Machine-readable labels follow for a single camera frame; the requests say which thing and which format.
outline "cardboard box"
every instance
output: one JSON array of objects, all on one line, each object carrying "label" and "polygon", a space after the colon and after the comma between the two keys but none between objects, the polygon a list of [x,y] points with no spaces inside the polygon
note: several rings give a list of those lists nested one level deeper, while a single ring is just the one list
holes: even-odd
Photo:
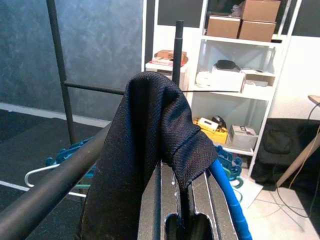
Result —
[{"label": "cardboard box", "polygon": [[254,149],[258,135],[255,130],[247,126],[232,125],[229,131],[231,144],[239,149]]},{"label": "cardboard box", "polygon": [[274,22],[278,14],[280,0],[245,0],[242,20]]},{"label": "cardboard box", "polygon": [[207,36],[236,39],[241,19],[227,15],[211,15],[209,17]]},{"label": "cardboard box", "polygon": [[[174,51],[160,50],[154,55],[154,57],[172,60],[174,58]],[[185,51],[182,52],[181,61],[183,62],[183,64],[186,64],[188,62],[187,52],[185,52]]]},{"label": "cardboard box", "polygon": [[243,21],[241,24],[239,39],[271,42],[275,32],[275,22]]}]

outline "brown cardboard box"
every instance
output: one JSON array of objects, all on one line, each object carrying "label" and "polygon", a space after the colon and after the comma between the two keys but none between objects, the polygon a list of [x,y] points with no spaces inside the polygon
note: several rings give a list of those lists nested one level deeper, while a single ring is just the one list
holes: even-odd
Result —
[{"label": "brown cardboard box", "polygon": [[243,21],[239,39],[271,42],[276,27],[275,22]]},{"label": "brown cardboard box", "polygon": [[241,19],[227,15],[211,15],[209,17],[207,36],[236,39]]},{"label": "brown cardboard box", "polygon": [[[174,59],[174,51],[170,51],[168,56],[169,56],[169,59]],[[181,61],[183,61],[184,63],[188,62],[187,52],[186,51],[182,52]]]},{"label": "brown cardboard box", "polygon": [[274,22],[278,14],[280,0],[245,0],[242,20]]},{"label": "brown cardboard box", "polygon": [[[160,50],[155,54],[155,57],[164,58],[164,59],[173,59],[174,58],[174,51]],[[188,62],[187,52],[185,52],[185,51],[182,52],[181,61],[184,63]]]}]

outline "blue hose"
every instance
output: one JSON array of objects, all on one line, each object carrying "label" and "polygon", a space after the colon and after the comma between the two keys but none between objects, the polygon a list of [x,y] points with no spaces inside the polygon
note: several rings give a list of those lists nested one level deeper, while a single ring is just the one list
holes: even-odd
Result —
[{"label": "blue hose", "polygon": [[239,240],[252,240],[240,203],[218,159],[211,164],[209,170],[224,193]]}]

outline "blue-gray wall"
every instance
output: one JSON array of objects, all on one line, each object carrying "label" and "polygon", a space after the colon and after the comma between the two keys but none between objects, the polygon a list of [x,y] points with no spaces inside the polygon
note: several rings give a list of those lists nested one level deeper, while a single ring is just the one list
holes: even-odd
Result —
[{"label": "blue-gray wall", "polygon": [[[142,0],[56,0],[67,79],[124,89],[141,71]],[[0,0],[0,102],[63,112],[45,0]],[[71,89],[74,114],[111,120],[120,96]]]}]

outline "black pole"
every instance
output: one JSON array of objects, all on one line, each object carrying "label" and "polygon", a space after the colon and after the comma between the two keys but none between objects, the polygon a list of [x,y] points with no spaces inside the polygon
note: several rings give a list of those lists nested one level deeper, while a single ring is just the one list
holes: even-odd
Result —
[{"label": "black pole", "polygon": [[57,19],[57,10],[55,0],[46,0],[46,6],[48,8],[49,20],[51,26],[51,33],[55,51],[56,64],[58,66],[60,86],[63,97],[64,111],[66,115],[66,123],[68,126],[70,143],[76,143],[74,121],[72,117],[71,103],[68,88],[65,86],[64,82],[67,80],[64,55],[62,52],[61,39],[59,33],[58,19]]},{"label": "black pole", "polygon": [[71,82],[71,81],[65,81],[64,85],[67,87],[71,87],[71,88],[86,89],[86,90],[91,90],[91,91],[96,91],[96,92],[101,92],[101,93],[116,94],[116,95],[124,95],[125,94],[125,91],[123,91],[123,90],[112,89],[112,88],[107,88],[107,87],[103,87],[103,86],[96,86],[96,85],[80,84],[80,83]]},{"label": "black pole", "polygon": [[25,239],[99,158],[110,125],[0,213],[0,239]]},{"label": "black pole", "polygon": [[175,22],[175,37],[173,49],[173,68],[172,81],[179,87],[180,82],[180,68],[182,55],[182,35],[184,32],[184,21],[177,20]]}]

